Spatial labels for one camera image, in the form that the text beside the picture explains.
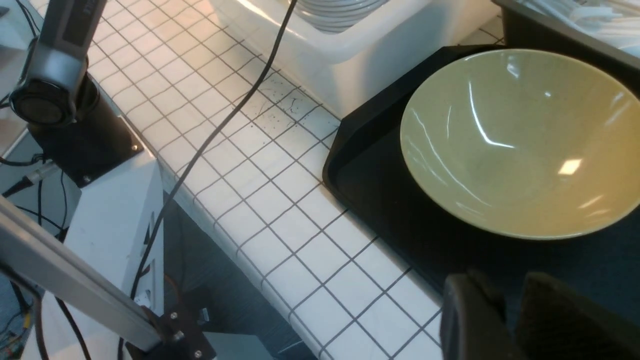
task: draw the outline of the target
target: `bowl rim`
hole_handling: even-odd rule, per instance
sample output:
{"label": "bowl rim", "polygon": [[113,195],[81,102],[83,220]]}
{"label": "bowl rim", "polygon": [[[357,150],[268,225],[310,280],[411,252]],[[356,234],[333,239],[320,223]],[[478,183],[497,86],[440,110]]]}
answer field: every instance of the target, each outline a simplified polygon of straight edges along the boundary
{"label": "bowl rim", "polygon": [[637,199],[633,203],[633,205],[631,205],[629,208],[625,209],[624,211],[620,212],[620,215],[614,217],[611,221],[606,222],[604,225],[597,225],[597,226],[594,226],[594,227],[587,228],[587,229],[585,229],[585,230],[583,230],[583,231],[581,231],[579,233],[558,234],[558,235],[528,235],[528,234],[511,233],[509,231],[500,231],[498,229],[492,229],[490,227],[483,226],[482,224],[479,224],[477,222],[473,222],[470,218],[462,218],[462,217],[458,216],[457,214],[455,214],[454,212],[449,211],[449,208],[447,206],[444,206],[441,202],[437,201],[434,197],[432,197],[431,194],[430,194],[430,191],[423,184],[421,184],[420,181],[417,180],[416,175],[413,173],[412,167],[409,166],[409,163],[407,162],[407,155],[406,155],[407,149],[405,148],[404,142],[402,141],[403,134],[406,132],[406,130],[404,130],[404,128],[406,127],[405,124],[408,122],[408,121],[405,121],[405,119],[407,119],[409,117],[407,115],[408,108],[410,107],[410,105],[411,105],[411,103],[413,101],[416,101],[415,100],[415,99],[417,99],[416,94],[421,90],[421,88],[423,88],[423,86],[426,86],[426,83],[429,81],[429,79],[433,75],[437,74],[438,72],[440,72],[440,71],[442,71],[442,70],[444,70],[446,68],[449,68],[449,67],[454,67],[454,66],[456,66],[456,64],[458,62],[467,61],[467,60],[469,60],[471,58],[476,58],[476,57],[480,57],[480,56],[488,56],[489,54],[494,54],[494,53],[537,53],[537,54],[544,54],[544,55],[547,55],[547,56],[555,56],[555,57],[558,57],[558,58],[564,58],[565,60],[568,60],[570,62],[574,62],[574,63],[579,64],[580,66],[583,66],[585,68],[589,68],[590,70],[592,70],[592,71],[594,71],[596,73],[600,73],[601,76],[604,76],[605,78],[609,78],[610,80],[612,80],[615,83],[619,84],[621,89],[624,89],[624,91],[626,91],[628,95],[630,95],[633,99],[635,99],[636,100],[636,104],[640,107],[640,98],[638,98],[638,96],[636,94],[634,94],[631,90],[629,90],[628,87],[626,87],[623,83],[621,83],[619,80],[614,78],[612,75],[610,75],[606,71],[604,71],[602,69],[599,69],[598,67],[596,67],[594,65],[591,65],[591,64],[589,64],[587,62],[584,62],[582,60],[579,60],[579,59],[576,59],[576,58],[572,58],[571,56],[555,53],[555,52],[552,52],[552,51],[544,51],[544,50],[537,50],[537,49],[523,49],[523,48],[505,48],[505,49],[481,51],[480,53],[471,54],[471,55],[465,56],[464,58],[460,58],[458,60],[452,61],[452,62],[448,63],[447,65],[443,66],[442,68],[438,69],[436,72],[434,72],[428,78],[426,78],[420,84],[420,86],[418,86],[416,88],[416,90],[413,92],[413,94],[409,98],[409,101],[408,101],[407,105],[404,107],[402,119],[400,121],[399,140],[400,140],[400,148],[401,148],[404,164],[406,165],[407,169],[409,170],[409,173],[411,174],[411,177],[413,178],[415,183],[418,184],[418,186],[420,187],[422,192],[425,195],[427,195],[438,206],[440,206],[444,211],[446,211],[448,214],[456,217],[457,219],[459,219],[459,220],[461,220],[461,221],[463,221],[463,222],[465,222],[465,223],[467,223],[467,224],[469,224],[471,226],[477,227],[479,229],[488,231],[488,232],[493,233],[493,234],[498,234],[498,235],[503,235],[503,236],[515,238],[517,240],[533,240],[535,242],[547,242],[547,241],[565,240],[565,239],[576,238],[578,236],[584,236],[584,235],[587,235],[587,234],[595,233],[595,232],[597,232],[599,230],[605,229],[606,227],[609,227],[609,226],[615,224],[616,222],[619,222],[620,220],[625,218],[627,215],[631,214],[631,212],[633,210],[635,210],[638,207],[638,205],[640,205],[640,195],[637,196]]}

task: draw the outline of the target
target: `white tile countertop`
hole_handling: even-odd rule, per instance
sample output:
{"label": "white tile countertop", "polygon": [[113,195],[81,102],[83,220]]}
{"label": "white tile countertop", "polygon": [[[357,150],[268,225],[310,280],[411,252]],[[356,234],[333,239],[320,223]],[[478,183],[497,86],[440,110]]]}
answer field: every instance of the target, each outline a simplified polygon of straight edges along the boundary
{"label": "white tile countertop", "polygon": [[[44,14],[46,0],[31,2]],[[494,19],[465,43],[501,33]],[[207,0],[111,0],[89,58],[165,189],[264,66]],[[177,200],[319,358],[441,359],[438,295],[322,182],[339,124],[276,69]]]}

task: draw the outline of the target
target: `stack of plates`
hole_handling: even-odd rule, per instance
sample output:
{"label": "stack of plates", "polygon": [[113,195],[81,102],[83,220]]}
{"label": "stack of plates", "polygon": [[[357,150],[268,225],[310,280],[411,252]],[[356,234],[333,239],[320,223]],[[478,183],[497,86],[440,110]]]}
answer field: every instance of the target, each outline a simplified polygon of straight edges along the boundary
{"label": "stack of plates", "polygon": [[388,0],[298,0],[296,13],[318,30],[341,33]]}

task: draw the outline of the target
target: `black bracket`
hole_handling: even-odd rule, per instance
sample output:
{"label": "black bracket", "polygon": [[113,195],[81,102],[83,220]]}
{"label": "black bracket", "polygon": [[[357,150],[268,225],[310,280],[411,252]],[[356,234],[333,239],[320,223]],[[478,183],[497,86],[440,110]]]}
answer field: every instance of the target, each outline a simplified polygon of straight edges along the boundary
{"label": "black bracket", "polygon": [[179,303],[160,317],[142,308],[162,343],[147,353],[126,343],[133,360],[213,360],[216,357],[216,351],[185,305]]}

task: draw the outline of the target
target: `screw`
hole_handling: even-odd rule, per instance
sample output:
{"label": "screw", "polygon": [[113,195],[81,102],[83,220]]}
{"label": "screw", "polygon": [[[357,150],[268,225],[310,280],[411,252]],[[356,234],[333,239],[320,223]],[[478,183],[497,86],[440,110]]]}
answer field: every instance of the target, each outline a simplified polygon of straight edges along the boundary
{"label": "screw", "polygon": [[177,343],[178,341],[180,341],[180,340],[182,340],[182,339],[184,339],[184,332],[182,332],[182,331],[178,330],[178,332],[176,332],[176,333],[173,335],[173,342],[174,342],[174,343]]}

